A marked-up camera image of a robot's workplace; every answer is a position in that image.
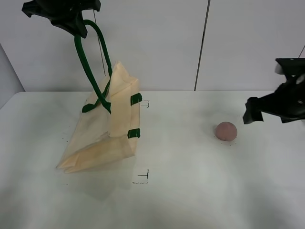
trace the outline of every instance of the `table surface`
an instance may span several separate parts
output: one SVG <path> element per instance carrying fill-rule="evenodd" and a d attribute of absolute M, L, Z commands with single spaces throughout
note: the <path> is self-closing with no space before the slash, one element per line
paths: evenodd
<path fill-rule="evenodd" d="M 143 92 L 136 156 L 75 174 L 55 167 L 89 93 L 14 95 L 0 109 L 1 228 L 305 228 L 304 123 L 242 123 L 265 94 Z M 231 143 L 214 136 L 222 121 Z"/>

